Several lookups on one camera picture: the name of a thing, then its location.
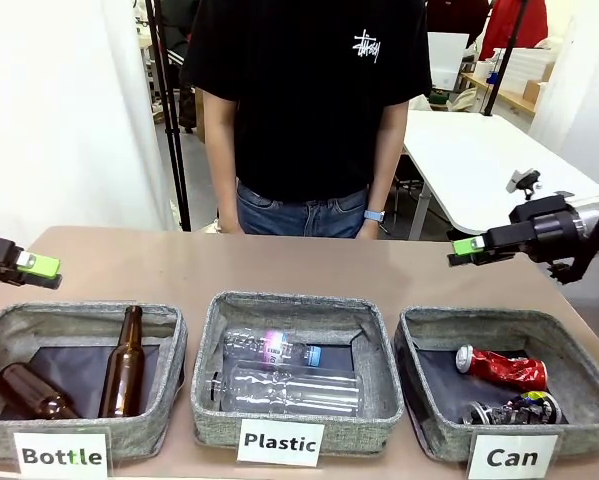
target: white table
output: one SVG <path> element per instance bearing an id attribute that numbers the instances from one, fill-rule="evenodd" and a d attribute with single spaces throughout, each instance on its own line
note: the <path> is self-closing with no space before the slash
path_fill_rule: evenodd
<path id="1" fill-rule="evenodd" d="M 523 192 L 506 191 L 515 170 L 538 170 L 542 196 L 599 196 L 597 183 L 498 116 L 410 111 L 404 145 L 424 178 L 409 240 L 419 240 L 431 194 L 462 232 L 508 225 L 512 209 L 525 201 Z"/>

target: black t-shirt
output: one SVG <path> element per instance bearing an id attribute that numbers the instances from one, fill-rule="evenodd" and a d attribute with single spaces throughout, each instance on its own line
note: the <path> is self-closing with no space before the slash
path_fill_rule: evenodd
<path id="1" fill-rule="evenodd" d="M 423 0 L 202 0 L 184 82 L 237 102 L 237 177 L 274 200 L 372 182 L 383 108 L 431 89 Z"/>

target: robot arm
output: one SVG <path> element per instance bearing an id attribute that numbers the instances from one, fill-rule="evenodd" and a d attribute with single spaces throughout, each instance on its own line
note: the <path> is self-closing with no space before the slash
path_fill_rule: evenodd
<path id="1" fill-rule="evenodd" d="M 569 203 L 563 195 L 530 200 L 510 213 L 510 225 L 453 242 L 451 267 L 507 260 L 523 252 L 550 264 L 557 281 L 581 280 L 599 252 L 599 198 Z M 558 262 L 572 258 L 572 264 Z"/>
<path id="2" fill-rule="evenodd" d="M 14 242 L 0 238 L 0 282 L 57 289 L 61 284 L 60 261 L 26 252 Z"/>

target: bottle neck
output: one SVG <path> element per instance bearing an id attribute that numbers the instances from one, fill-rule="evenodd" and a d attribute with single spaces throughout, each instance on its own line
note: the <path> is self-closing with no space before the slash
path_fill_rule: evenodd
<path id="1" fill-rule="evenodd" d="M 123 319 L 121 334 L 117 345 L 134 344 L 141 345 L 141 307 L 132 306 L 126 308 L 126 316 Z"/>
<path id="2" fill-rule="evenodd" d="M 45 405 L 45 414 L 47 417 L 59 420 L 70 420 L 73 418 L 81 418 L 77 413 L 71 408 L 71 406 L 66 402 L 66 400 L 62 397 L 53 398 L 47 402 Z"/>

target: plastic bottle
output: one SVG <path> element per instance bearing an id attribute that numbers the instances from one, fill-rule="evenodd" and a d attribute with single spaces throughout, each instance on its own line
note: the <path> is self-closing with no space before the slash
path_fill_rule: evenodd
<path id="1" fill-rule="evenodd" d="M 139 415 L 144 367 L 141 347 L 142 315 L 141 307 L 126 308 L 117 348 L 108 357 L 99 418 Z"/>
<path id="2" fill-rule="evenodd" d="M 68 394 L 25 363 L 13 363 L 1 370 L 0 397 L 29 420 L 81 418 L 72 409 Z"/>
<path id="3" fill-rule="evenodd" d="M 225 412 L 361 417 L 363 383 L 354 372 L 239 361 L 207 382 Z"/>
<path id="4" fill-rule="evenodd" d="M 268 330 L 264 336 L 249 328 L 226 330 L 223 353 L 229 364 L 238 360 L 318 367 L 321 347 L 288 343 L 288 334 Z"/>

